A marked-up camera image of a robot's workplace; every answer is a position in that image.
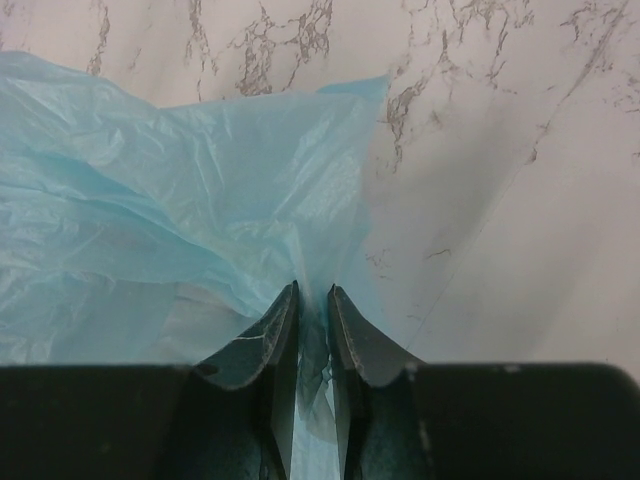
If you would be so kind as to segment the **light blue plastic bag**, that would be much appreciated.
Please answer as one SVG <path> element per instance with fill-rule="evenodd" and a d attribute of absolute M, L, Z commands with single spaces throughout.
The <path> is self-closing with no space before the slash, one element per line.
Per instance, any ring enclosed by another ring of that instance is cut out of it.
<path fill-rule="evenodd" d="M 196 364 L 301 293 L 292 475 L 338 477 L 330 287 L 374 300 L 362 194 L 386 77 L 160 108 L 1 56 L 1 360 Z"/>

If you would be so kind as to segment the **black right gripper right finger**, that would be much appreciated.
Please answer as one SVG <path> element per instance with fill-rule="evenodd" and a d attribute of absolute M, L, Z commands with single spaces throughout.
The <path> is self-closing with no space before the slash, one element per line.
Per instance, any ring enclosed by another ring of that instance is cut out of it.
<path fill-rule="evenodd" d="M 423 479 L 406 370 L 423 362 L 367 320 L 342 287 L 334 285 L 327 301 L 341 477 Z"/>

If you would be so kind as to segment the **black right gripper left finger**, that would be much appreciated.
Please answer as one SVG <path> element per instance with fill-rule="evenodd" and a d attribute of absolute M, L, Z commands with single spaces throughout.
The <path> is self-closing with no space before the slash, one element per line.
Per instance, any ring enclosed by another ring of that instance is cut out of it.
<path fill-rule="evenodd" d="M 286 285 L 266 313 L 195 371 L 211 386 L 198 421 L 198 479 L 288 479 L 297 383 L 300 295 Z"/>

